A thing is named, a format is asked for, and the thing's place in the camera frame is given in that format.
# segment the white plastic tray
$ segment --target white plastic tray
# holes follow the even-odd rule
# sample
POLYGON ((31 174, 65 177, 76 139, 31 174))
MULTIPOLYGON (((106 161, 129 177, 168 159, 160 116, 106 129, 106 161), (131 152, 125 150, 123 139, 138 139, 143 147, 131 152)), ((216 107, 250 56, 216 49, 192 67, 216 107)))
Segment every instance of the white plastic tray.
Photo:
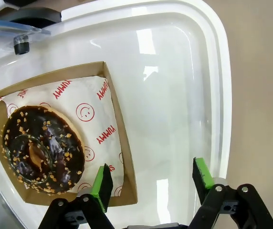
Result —
MULTIPOLYGON (((0 55, 0 89, 56 69, 105 61, 135 166, 138 204, 109 208, 115 228, 189 224, 197 209, 192 159, 226 177, 231 137, 228 43, 200 0, 100 0, 62 13, 48 40, 0 55)), ((47 207, 26 204, 0 164, 0 192, 29 229, 47 207)))

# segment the screw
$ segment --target screw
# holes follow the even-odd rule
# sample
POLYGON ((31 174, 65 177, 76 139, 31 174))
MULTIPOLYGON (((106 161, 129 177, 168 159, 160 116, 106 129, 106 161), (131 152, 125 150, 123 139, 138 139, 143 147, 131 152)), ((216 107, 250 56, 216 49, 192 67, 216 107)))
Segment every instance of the screw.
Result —
POLYGON ((215 188, 215 190, 218 191, 218 192, 221 192, 221 191, 222 191, 222 187, 221 187, 221 186, 217 186, 217 187, 215 188))
POLYGON ((242 187, 241 189, 243 192, 248 192, 248 188, 247 187, 242 187))

